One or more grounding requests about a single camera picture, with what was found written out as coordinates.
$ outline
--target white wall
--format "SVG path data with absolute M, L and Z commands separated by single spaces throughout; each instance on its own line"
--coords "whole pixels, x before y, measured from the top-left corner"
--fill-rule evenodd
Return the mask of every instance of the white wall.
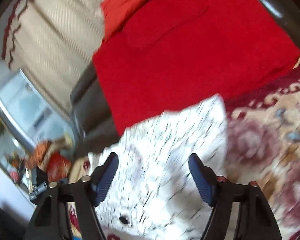
M 7 65 L 1 60 L 1 53 L 4 29 L 7 25 L 8 18 L 12 12 L 12 7 L 15 1 L 16 0 L 11 3 L 0 18 L 0 79 L 9 73 Z M 11 179 L 1 170 L 1 168 L 0 207 L 23 225 L 28 223 L 35 208 L 35 206 L 29 202 L 27 194 L 25 194 L 20 188 L 16 188 Z

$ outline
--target folded red fabric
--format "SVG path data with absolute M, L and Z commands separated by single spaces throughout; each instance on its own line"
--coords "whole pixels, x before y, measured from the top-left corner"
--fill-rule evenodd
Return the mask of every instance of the folded red fabric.
M 300 52 L 257 0 L 151 0 L 94 54 L 119 134 L 286 74 Z
M 105 16 L 105 37 L 107 41 L 124 23 L 149 0 L 104 0 L 101 8 Z

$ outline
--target brown leather couch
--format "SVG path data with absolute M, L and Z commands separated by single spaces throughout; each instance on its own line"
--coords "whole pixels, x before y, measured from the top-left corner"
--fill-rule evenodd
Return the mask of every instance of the brown leather couch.
M 292 0 L 259 0 L 275 21 L 300 48 L 300 10 Z M 118 142 L 109 106 L 92 63 L 87 67 L 71 94 L 72 123 L 76 133 L 76 157 L 89 151 L 101 152 Z

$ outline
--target floral rug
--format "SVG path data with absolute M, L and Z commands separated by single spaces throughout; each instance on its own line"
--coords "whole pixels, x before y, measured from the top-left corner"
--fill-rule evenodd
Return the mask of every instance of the floral rug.
M 258 181 L 282 239 L 300 230 L 300 65 L 250 93 L 225 102 L 228 178 Z

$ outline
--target metal screw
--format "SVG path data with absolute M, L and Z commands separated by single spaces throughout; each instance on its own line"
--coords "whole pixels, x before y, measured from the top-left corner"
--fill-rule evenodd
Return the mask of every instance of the metal screw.
M 224 176 L 218 176 L 217 177 L 217 181 L 219 181 L 219 182 L 226 182 L 227 179 Z
M 91 179 L 91 177 L 89 176 L 89 175 L 84 175 L 82 178 L 81 178 L 81 180 L 83 181 L 83 182 L 87 182 L 87 181 L 89 181 Z
M 259 185 L 256 181 L 250 181 L 249 184 L 253 187 L 259 187 Z
M 49 188 L 53 188 L 53 187 L 55 187 L 57 185 L 58 185 L 58 182 L 52 181 L 52 182 L 49 183 Z

